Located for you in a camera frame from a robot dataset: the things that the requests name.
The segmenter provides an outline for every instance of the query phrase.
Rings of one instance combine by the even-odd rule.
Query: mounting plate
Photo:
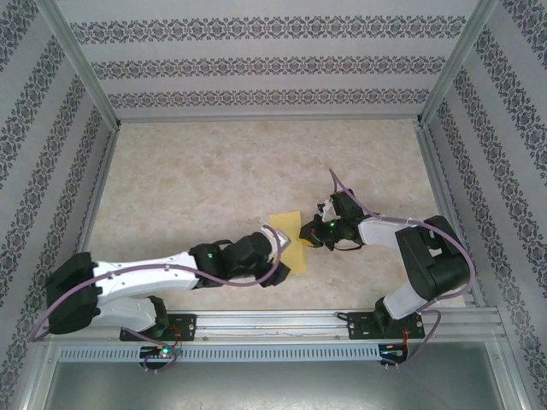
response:
[[[351,340],[402,339],[403,329],[409,331],[409,339],[423,339],[426,336],[421,316],[417,313],[393,320],[386,333],[379,329],[373,312],[350,312],[342,315],[345,317],[343,320],[347,321]]]
[[[183,342],[193,342],[196,335],[197,316],[195,314],[168,314],[169,324],[175,325],[180,329]],[[122,342],[141,342],[141,339],[123,329],[120,330],[120,340]],[[166,329],[157,339],[161,342],[174,342],[174,330]]]

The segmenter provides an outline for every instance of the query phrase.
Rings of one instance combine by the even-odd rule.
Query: marble floor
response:
[[[145,260],[237,240],[270,214],[300,210],[307,222],[332,192],[329,167],[378,212],[437,213],[410,120],[125,124],[89,250]],[[307,272],[277,287],[157,295],[169,309],[372,308],[405,275],[395,250],[304,251]]]

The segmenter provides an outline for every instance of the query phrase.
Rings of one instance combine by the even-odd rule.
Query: wallpaper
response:
[[[418,114],[477,0],[59,0],[122,120]]]
[[[0,409],[44,280],[76,249],[111,133],[33,1],[0,1]]]
[[[429,128],[533,408],[547,407],[545,6],[497,5]]]

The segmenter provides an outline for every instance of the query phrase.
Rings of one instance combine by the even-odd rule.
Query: yellow paper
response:
[[[291,239],[291,244],[281,254],[281,261],[291,269],[291,273],[306,272],[304,249],[302,243],[298,241],[301,224],[300,211],[270,215],[270,225],[280,229]]]

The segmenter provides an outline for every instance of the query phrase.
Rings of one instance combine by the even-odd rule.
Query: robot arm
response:
[[[236,243],[201,243],[187,252],[151,261],[93,262],[89,253],[76,254],[48,277],[45,284],[48,308],[76,285],[101,276],[105,278],[61,303],[49,317],[49,332],[64,334],[89,325],[119,326],[157,337],[169,326],[168,315],[162,299],[151,294],[165,289],[222,286],[235,278],[259,280],[274,266],[278,251],[285,250],[291,243],[283,232],[276,233],[280,249],[273,232],[263,227]],[[188,271],[174,269],[175,266]],[[260,285],[280,284],[289,271],[279,263],[272,276]],[[208,277],[198,272],[205,272]],[[136,299],[134,296],[148,297]]]
[[[336,244],[351,241],[356,244],[352,250],[363,245],[382,245],[401,252],[407,280],[377,301],[375,316],[381,328],[386,328],[392,320],[409,316],[469,280],[470,272],[463,255],[452,243],[424,227],[377,220],[364,214],[345,191],[332,194],[318,205],[318,210],[314,220],[300,231],[301,240],[308,246],[325,245],[334,250],[338,249]],[[457,241],[444,217],[437,215],[424,222]]]

